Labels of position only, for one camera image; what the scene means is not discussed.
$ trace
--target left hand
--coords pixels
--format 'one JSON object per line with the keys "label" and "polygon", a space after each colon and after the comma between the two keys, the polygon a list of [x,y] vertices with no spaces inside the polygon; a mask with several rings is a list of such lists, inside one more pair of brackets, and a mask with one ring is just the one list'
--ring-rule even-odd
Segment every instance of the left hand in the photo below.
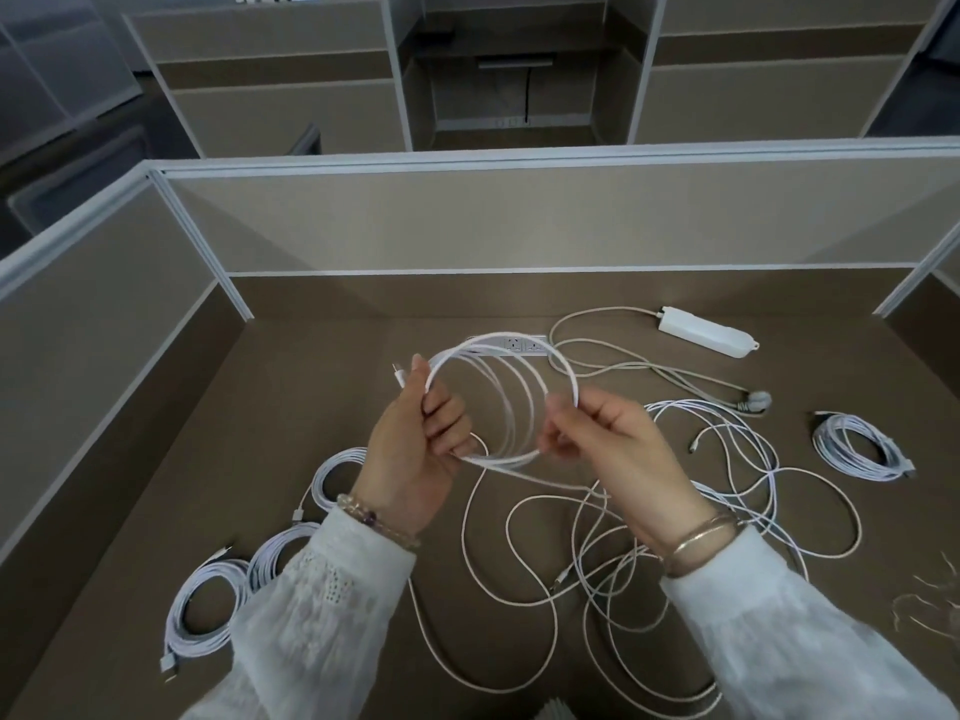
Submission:
{"label": "left hand", "polygon": [[425,393],[430,364],[414,356],[400,396],[384,410],[366,446],[351,495],[388,528],[415,536],[444,504],[460,457],[477,447],[464,400],[438,379]]}

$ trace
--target lace sleeve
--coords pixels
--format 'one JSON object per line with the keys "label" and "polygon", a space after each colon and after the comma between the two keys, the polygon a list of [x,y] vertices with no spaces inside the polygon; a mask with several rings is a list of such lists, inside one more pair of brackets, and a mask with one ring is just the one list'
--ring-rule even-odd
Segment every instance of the lace sleeve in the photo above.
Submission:
{"label": "lace sleeve", "polygon": [[734,717],[957,718],[893,645],[792,572],[753,528],[662,586]]}
{"label": "lace sleeve", "polygon": [[333,510],[236,615],[233,669],[185,718],[356,717],[413,566],[413,554]]}

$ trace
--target gold bangle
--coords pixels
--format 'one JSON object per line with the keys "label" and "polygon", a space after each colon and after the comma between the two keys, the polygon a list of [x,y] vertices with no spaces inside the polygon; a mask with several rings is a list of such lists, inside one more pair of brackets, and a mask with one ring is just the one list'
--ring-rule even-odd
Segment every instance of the gold bangle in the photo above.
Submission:
{"label": "gold bangle", "polygon": [[734,528],[739,529],[743,522],[740,521],[736,515],[733,515],[729,512],[723,512],[719,515],[714,515],[710,520],[707,520],[699,528],[686,534],[684,538],[677,543],[677,547],[670,552],[668,556],[663,558],[663,570],[667,576],[676,575],[673,568],[673,564],[676,561],[677,557],[687,548],[690,548],[691,545],[697,543],[707,536],[722,531],[728,526],[733,526]]}
{"label": "gold bangle", "polygon": [[377,514],[373,510],[367,508],[353,495],[342,493],[337,498],[337,507],[358,523],[366,525],[370,530],[379,533],[389,541],[393,541],[404,550],[412,551],[420,547],[420,541],[413,535],[395,531],[393,528],[384,525],[378,520]]}

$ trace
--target right hand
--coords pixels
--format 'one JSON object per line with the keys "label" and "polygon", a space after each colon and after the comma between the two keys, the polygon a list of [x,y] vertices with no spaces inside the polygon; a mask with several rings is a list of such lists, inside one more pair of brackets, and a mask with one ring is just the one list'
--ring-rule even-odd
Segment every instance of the right hand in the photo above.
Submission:
{"label": "right hand", "polygon": [[641,404],[593,386],[581,390],[579,401],[575,407],[566,395],[547,397],[537,447],[564,459],[590,460],[643,544],[664,557],[717,515]]}

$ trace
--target bangle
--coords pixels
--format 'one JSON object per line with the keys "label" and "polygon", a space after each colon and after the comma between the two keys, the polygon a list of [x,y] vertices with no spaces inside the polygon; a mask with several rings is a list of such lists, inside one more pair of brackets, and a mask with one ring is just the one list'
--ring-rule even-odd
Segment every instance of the bangle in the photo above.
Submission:
{"label": "bangle", "polygon": [[373,510],[365,507],[353,495],[341,494],[337,498],[337,507],[358,523],[363,523],[370,530],[379,533],[385,539],[393,541],[406,551],[412,551],[420,547],[420,541],[413,535],[388,528],[378,520],[377,514]]}
{"label": "bangle", "polygon": [[674,576],[674,562],[677,560],[678,556],[682,554],[685,550],[690,548],[691,545],[696,544],[701,539],[706,538],[707,536],[722,531],[728,526],[733,526],[739,532],[739,528],[743,525],[743,522],[738,520],[736,515],[733,515],[729,512],[724,512],[719,515],[714,515],[710,520],[707,520],[699,528],[689,532],[686,536],[677,543],[677,547],[670,552],[669,555],[663,558],[663,570],[666,572],[667,576]]}

